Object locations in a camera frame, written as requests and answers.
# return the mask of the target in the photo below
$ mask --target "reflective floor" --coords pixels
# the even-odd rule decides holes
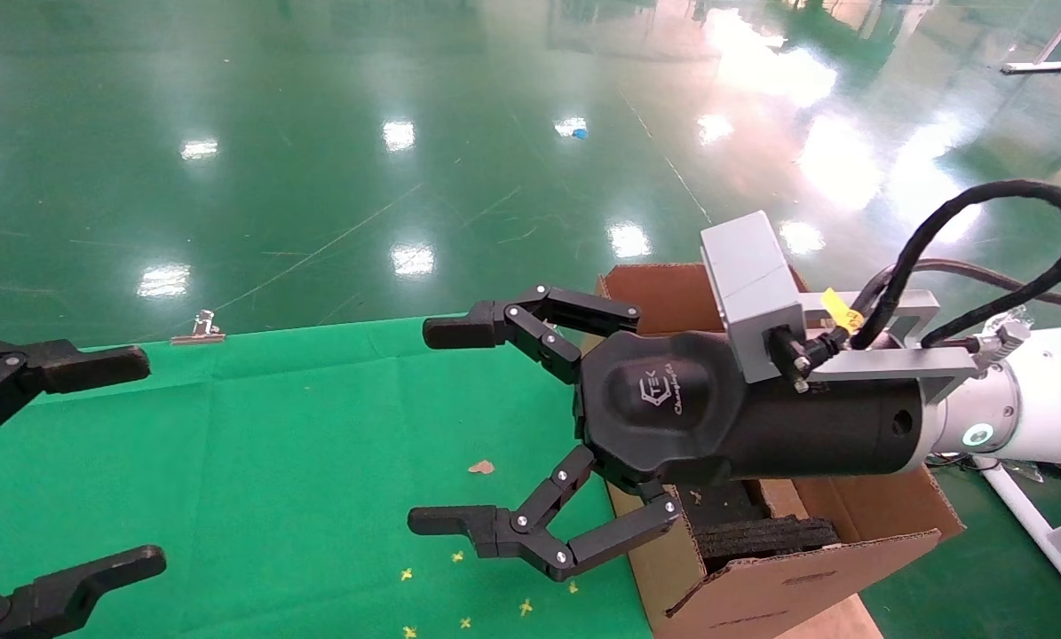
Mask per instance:
[[[1061,75],[997,72],[1060,24],[1061,0],[0,3],[0,339],[588,290],[616,262],[695,260],[698,230],[759,209],[812,287],[856,288],[962,187],[1061,183]],[[1053,211],[990,203],[930,255],[1030,278],[1059,252]],[[915,283],[945,316],[993,294]],[[953,543],[982,563],[1026,542],[981,486],[945,482],[992,531]],[[1061,590],[1022,551],[1049,594],[992,583],[1009,624],[944,594],[984,587],[968,566],[868,603],[887,636],[1039,636]],[[970,621],[950,635],[952,615]]]

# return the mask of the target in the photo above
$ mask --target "green cloth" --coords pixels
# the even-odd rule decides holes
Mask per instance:
[[[147,352],[149,380],[45,396],[0,429],[0,591],[144,543],[168,555],[81,638],[650,636],[624,558],[571,593],[405,525],[412,506],[515,508],[574,446],[570,388],[515,348],[428,350],[403,320]],[[494,472],[468,473],[482,460]],[[611,516],[591,481],[552,530]]]

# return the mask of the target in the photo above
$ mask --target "small paper scrap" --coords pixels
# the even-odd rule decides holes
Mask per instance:
[[[479,462],[476,465],[473,465],[470,468],[468,468],[466,472],[484,473],[485,476],[489,476],[489,473],[494,472],[494,465],[484,460],[482,462]]]

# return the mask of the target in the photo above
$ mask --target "yellow tag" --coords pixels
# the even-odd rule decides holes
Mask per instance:
[[[834,318],[834,324],[846,328],[850,334],[857,332],[858,328],[862,328],[863,324],[866,323],[863,314],[847,306],[846,300],[842,300],[841,296],[834,292],[834,289],[827,289],[822,294],[822,308],[825,308],[830,316]]]

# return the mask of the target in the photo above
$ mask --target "cardboard box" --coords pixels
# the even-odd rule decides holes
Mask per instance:
[[[640,334],[721,331],[700,263],[618,266],[598,279],[597,291],[641,309]],[[775,638],[964,530],[925,468],[899,476],[756,483],[771,517],[830,519],[842,543],[737,559],[708,574],[690,533],[692,522],[681,518],[668,534],[628,553],[656,639]],[[640,506],[639,498],[611,485],[608,489],[619,517]],[[864,610],[856,599],[850,606]]]

